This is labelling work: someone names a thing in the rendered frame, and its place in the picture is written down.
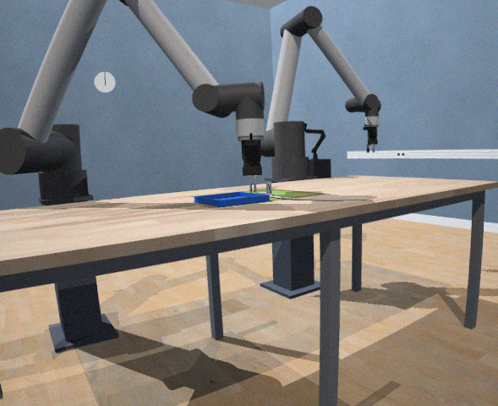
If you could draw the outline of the green grass turf mat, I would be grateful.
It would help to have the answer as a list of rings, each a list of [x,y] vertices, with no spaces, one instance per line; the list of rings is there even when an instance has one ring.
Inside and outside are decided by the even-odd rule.
[[[308,196],[315,196],[315,195],[328,195],[328,194],[324,194],[324,193],[285,190],[285,189],[271,189],[271,190],[272,190],[272,193],[274,193],[273,196],[287,197],[287,198],[301,198],[301,197],[308,197]],[[249,190],[238,191],[238,192],[250,193]],[[263,192],[266,192],[266,189],[257,189],[256,190],[256,193],[263,193]],[[270,197],[270,201],[275,201],[275,200],[286,200],[286,199],[278,199],[278,198]]]

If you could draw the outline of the blue tray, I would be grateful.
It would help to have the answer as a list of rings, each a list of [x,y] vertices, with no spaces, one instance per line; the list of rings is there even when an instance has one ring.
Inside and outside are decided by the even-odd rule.
[[[246,192],[233,192],[217,195],[195,196],[194,202],[209,206],[237,206],[258,202],[270,201],[270,195],[254,194]]]

